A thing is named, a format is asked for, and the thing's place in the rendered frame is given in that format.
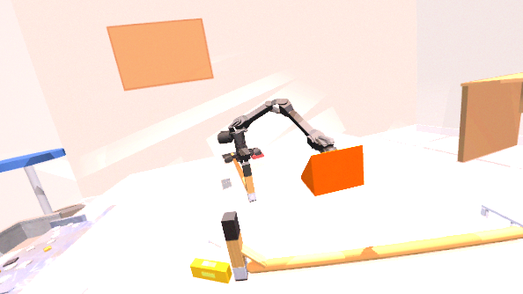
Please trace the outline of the yellow rectangular bar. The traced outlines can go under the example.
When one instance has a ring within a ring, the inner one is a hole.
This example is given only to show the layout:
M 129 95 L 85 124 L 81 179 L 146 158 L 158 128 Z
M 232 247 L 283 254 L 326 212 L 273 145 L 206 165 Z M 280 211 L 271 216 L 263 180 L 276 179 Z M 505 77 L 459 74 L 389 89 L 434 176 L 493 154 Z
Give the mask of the yellow rectangular bar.
M 232 279 L 230 262 L 216 261 L 195 257 L 190 264 L 193 277 L 220 283 L 229 283 Z

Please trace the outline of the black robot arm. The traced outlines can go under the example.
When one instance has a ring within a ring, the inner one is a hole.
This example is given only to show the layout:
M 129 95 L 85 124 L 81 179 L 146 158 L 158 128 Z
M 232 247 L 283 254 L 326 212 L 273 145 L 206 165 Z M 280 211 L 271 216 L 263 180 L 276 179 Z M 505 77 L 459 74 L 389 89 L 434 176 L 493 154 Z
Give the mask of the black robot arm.
M 279 108 L 273 107 L 279 105 Z M 288 99 L 274 99 L 268 100 L 260 107 L 247 115 L 241 115 L 233 120 L 228 127 L 229 130 L 220 131 L 217 135 L 217 141 L 219 144 L 222 143 L 243 143 L 246 141 L 245 132 L 249 128 L 250 124 L 265 115 L 267 112 L 273 112 L 276 114 L 282 114 L 285 117 L 289 117 L 297 127 L 306 135 L 306 143 L 309 144 L 312 149 L 315 149 L 319 153 L 336 151 L 335 139 L 326 136 L 318 129 L 313 129 L 293 108 L 291 102 Z M 236 128 L 236 131 L 234 128 Z M 240 161 L 249 160 L 254 155 L 254 149 L 248 149 L 247 145 L 244 148 L 237 149 L 237 156 Z

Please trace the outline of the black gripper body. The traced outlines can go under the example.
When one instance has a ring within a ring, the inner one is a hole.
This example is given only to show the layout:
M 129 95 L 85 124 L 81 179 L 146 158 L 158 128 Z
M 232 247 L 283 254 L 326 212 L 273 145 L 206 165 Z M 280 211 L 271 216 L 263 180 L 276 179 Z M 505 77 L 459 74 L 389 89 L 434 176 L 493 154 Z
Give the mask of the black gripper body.
M 246 141 L 243 142 L 243 143 L 234 143 L 235 144 L 235 149 L 236 149 L 236 153 L 237 153 L 237 149 L 239 148 L 244 148 L 245 146 L 244 145 L 247 145 L 246 144 Z M 258 155 L 261 155 L 262 154 L 262 151 L 256 147 L 256 148 L 253 148 L 254 149 L 254 155 L 255 156 L 258 156 Z M 233 159 L 235 159 L 238 161 L 240 160 L 239 157 L 236 155 L 232 155 L 232 154 L 227 154 L 227 155 L 224 155 L 224 161 L 225 161 L 225 164 L 227 163 L 231 163 Z

